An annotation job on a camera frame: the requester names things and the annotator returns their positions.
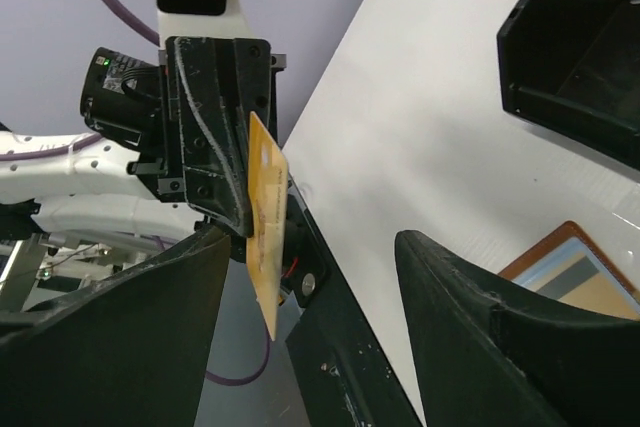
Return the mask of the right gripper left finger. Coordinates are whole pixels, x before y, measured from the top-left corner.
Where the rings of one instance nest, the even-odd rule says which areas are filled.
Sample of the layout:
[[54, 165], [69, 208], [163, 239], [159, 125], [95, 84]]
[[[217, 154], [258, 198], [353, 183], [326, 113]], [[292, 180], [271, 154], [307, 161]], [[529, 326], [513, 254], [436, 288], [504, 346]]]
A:
[[5, 426], [190, 426], [230, 260], [201, 229], [161, 254], [1, 314]]

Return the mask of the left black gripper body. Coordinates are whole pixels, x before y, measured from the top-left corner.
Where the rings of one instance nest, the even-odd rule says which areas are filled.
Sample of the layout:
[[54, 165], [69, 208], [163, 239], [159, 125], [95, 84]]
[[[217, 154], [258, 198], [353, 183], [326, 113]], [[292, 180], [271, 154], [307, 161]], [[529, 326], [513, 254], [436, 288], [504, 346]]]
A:
[[80, 100], [87, 127], [131, 151], [128, 175], [162, 202], [186, 200], [177, 116], [161, 66], [105, 48], [90, 60]]

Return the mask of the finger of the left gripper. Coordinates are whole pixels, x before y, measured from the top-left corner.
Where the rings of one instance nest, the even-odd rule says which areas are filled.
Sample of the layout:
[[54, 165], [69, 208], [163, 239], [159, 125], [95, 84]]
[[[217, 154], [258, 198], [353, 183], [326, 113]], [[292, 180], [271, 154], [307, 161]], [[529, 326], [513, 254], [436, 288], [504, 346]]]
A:
[[233, 40], [238, 96], [246, 128], [254, 112], [278, 141], [275, 94], [276, 68], [272, 65], [271, 45], [264, 39]]
[[224, 231], [247, 237], [253, 232], [247, 134], [231, 42], [172, 36], [165, 47], [186, 201]]

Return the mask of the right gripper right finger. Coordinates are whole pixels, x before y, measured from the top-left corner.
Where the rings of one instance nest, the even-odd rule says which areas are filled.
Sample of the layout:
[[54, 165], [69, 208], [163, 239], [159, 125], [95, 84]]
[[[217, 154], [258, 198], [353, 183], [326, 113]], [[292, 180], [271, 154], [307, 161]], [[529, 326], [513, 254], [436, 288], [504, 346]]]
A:
[[543, 297], [415, 230], [395, 266], [430, 426], [635, 426], [639, 325]]

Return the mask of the yellow gold card front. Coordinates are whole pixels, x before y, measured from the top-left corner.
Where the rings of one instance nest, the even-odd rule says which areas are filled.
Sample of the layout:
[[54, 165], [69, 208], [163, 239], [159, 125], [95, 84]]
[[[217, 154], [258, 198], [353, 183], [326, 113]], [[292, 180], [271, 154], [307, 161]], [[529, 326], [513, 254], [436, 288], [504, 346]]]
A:
[[249, 117], [248, 194], [253, 234], [246, 265], [271, 339], [277, 315], [285, 243], [288, 162], [256, 113]]

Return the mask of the brown leather card holder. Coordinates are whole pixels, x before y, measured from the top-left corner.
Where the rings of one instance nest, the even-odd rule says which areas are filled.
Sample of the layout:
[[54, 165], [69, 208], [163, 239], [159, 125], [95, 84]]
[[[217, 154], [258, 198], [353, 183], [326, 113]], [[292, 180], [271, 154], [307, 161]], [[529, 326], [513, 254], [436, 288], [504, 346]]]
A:
[[639, 319], [639, 288], [573, 221], [564, 222], [542, 238], [499, 276], [579, 309]]

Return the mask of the black white three-bin tray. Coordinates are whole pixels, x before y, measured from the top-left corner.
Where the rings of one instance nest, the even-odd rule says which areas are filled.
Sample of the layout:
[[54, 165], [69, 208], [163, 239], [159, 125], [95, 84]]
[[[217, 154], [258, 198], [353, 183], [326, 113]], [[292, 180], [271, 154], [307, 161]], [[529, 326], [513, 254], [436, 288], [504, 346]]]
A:
[[505, 112], [638, 168], [638, 0], [518, 0], [497, 51]]

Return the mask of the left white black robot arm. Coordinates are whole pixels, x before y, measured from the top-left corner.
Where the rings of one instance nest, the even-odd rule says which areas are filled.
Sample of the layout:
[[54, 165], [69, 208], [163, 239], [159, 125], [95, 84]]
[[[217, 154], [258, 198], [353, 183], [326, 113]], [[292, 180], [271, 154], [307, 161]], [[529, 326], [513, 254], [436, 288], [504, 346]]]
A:
[[43, 226], [46, 199], [118, 195], [184, 203], [238, 238], [253, 234], [250, 124], [269, 123], [280, 64], [257, 38], [172, 37], [152, 65], [99, 48], [85, 77], [86, 135], [1, 133], [10, 239]]

